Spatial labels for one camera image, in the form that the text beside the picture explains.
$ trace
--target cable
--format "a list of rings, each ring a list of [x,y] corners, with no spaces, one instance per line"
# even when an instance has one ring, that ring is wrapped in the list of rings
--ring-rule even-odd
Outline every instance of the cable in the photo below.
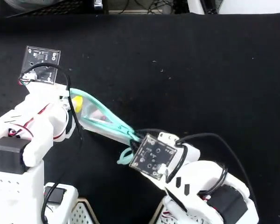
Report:
[[[32,138],[34,137],[34,135],[32,134],[32,132],[31,132],[28,128],[26,128],[25,126],[18,125],[18,124],[14,124],[14,123],[10,123],[10,124],[11,124],[11,125],[16,125],[16,126],[22,128],[22,129],[20,129],[19,131],[17,131],[14,135],[17,135],[17,134],[20,133],[22,130],[25,130],[26,132],[28,132],[28,133],[32,136]]]
[[[76,123],[77,131],[78,131],[79,138],[80,138],[80,143],[79,143],[78,150],[77,150],[79,152],[81,150],[82,144],[83,144],[83,135],[82,135],[82,128],[79,125],[79,121],[78,121],[78,118],[77,118],[77,115],[76,115],[76,112],[75,112],[75,108],[73,106],[73,103],[72,103],[71,97],[70,97],[70,85],[71,85],[70,76],[59,65],[52,64],[52,63],[39,63],[39,64],[35,64],[35,65],[31,66],[25,72],[21,73],[21,75],[19,77],[19,80],[21,80],[21,78],[23,77],[24,74],[32,71],[35,68],[44,67],[44,66],[53,67],[53,68],[58,69],[59,71],[61,71],[61,73],[63,74],[63,76],[66,79],[66,90],[69,91],[68,101],[69,101],[69,104],[70,104],[70,110],[72,111],[72,115],[73,115],[74,121]],[[45,217],[45,210],[46,210],[46,205],[48,203],[48,200],[49,200],[51,194],[53,193],[54,189],[58,186],[58,184],[59,184],[58,182],[63,178],[63,176],[66,174],[66,172],[67,172],[67,170],[65,170],[61,174],[61,176],[58,178],[58,181],[54,183],[54,185],[50,188],[50,190],[48,191],[47,195],[44,198],[44,202],[43,202],[43,205],[42,205],[42,211],[41,211],[41,219],[42,219],[43,224],[48,224],[48,220]]]
[[[179,171],[179,169],[182,167],[183,163],[186,160],[186,157],[187,157],[187,154],[188,154],[188,147],[186,147],[185,145],[182,145],[182,146],[183,146],[182,157],[178,161],[178,164],[176,165],[174,170],[171,172],[171,174],[169,174],[169,176],[166,178],[166,183],[169,183],[170,181],[172,181],[172,179],[177,174],[177,172]]]
[[[217,180],[217,182],[208,190],[203,190],[200,191],[198,194],[199,196],[205,196],[205,195],[210,195],[211,193],[213,193],[214,191],[216,191],[219,187],[221,187],[223,185],[223,183],[226,180],[228,174],[228,168],[223,166],[222,167],[222,173],[220,175],[220,178]]]
[[[136,2],[136,4],[140,7],[142,7],[145,10],[148,10],[147,8],[145,8],[140,2],[138,2],[138,0],[134,0]]]
[[[248,185],[248,188],[250,190],[250,195],[251,195],[251,198],[253,199],[254,201],[254,204],[255,204],[255,208],[256,210],[257,209],[257,203],[256,203],[256,197],[255,197],[255,194],[253,192],[253,188],[252,188],[252,185],[249,181],[249,178],[248,178],[248,175],[242,165],[242,163],[240,162],[240,160],[238,159],[237,155],[233,152],[233,150],[231,149],[231,147],[227,144],[227,142],[219,135],[217,134],[214,134],[214,133],[200,133],[200,134],[193,134],[193,135],[188,135],[186,137],[183,137],[179,140],[176,141],[177,144],[181,144],[182,142],[185,142],[187,140],[191,140],[191,139],[196,139],[196,138],[203,138],[203,137],[214,137],[216,139],[218,139],[220,142],[222,142],[225,147],[228,149],[228,151],[230,152],[230,154],[233,156],[233,158],[236,160],[238,166],[240,167],[244,177],[245,177],[245,180],[247,182],[247,185]]]
[[[159,13],[162,14],[162,12],[159,10],[159,8],[162,7],[162,6],[170,6],[171,7],[170,14],[172,14],[172,12],[173,12],[173,5],[170,2],[168,2],[167,0],[159,0],[159,1],[153,0],[153,2],[150,4],[150,6],[148,8],[147,14],[154,13],[152,11],[154,9],[157,9],[159,11]]]
[[[123,10],[122,10],[120,13],[118,13],[118,14],[122,14],[124,11],[126,11],[126,9],[127,9],[127,7],[129,6],[129,4],[130,4],[130,0],[127,0],[127,1],[126,1],[125,7],[124,7]]]
[[[48,205],[47,205],[46,207],[47,207],[48,209],[50,209],[50,210],[51,210],[51,212],[53,212],[53,210],[52,210],[52,209],[51,209]]]

